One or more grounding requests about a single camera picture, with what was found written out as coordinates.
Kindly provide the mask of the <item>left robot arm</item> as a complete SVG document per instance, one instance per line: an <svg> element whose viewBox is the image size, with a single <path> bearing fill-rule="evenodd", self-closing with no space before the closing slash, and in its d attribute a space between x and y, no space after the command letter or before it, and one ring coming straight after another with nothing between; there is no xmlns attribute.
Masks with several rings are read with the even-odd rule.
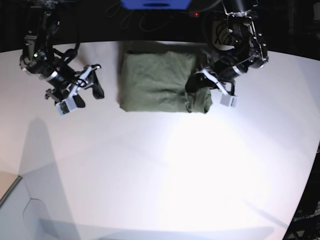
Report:
<svg viewBox="0 0 320 240"><path fill-rule="evenodd" d="M232 39L233 48L217 48L209 37L207 20L212 10L221 4L224 10L226 30ZM189 6L190 15L204 14L201 32L208 50L203 50L206 58L202 60L189 77L185 90L194 94L203 88L219 89L226 95L235 95L235 78L248 72L249 68L258 69L268 62L267 44L257 25L256 0L212 0L205 7Z"/></svg>

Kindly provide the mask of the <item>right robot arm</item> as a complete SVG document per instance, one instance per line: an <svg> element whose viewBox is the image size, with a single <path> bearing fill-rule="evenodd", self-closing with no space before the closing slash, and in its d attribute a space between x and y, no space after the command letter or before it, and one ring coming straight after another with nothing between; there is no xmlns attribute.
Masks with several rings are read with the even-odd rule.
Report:
<svg viewBox="0 0 320 240"><path fill-rule="evenodd" d="M76 58L80 39L75 46L61 52L53 47L53 39L60 27L59 10L71 8L75 0L29 0L27 2L26 30L24 46L19 60L20 68L29 75L52 87L45 92L45 99L52 99L61 115L86 106L79 90L92 90L97 100L105 97L96 75L100 64L86 65L75 71L69 63Z"/></svg>

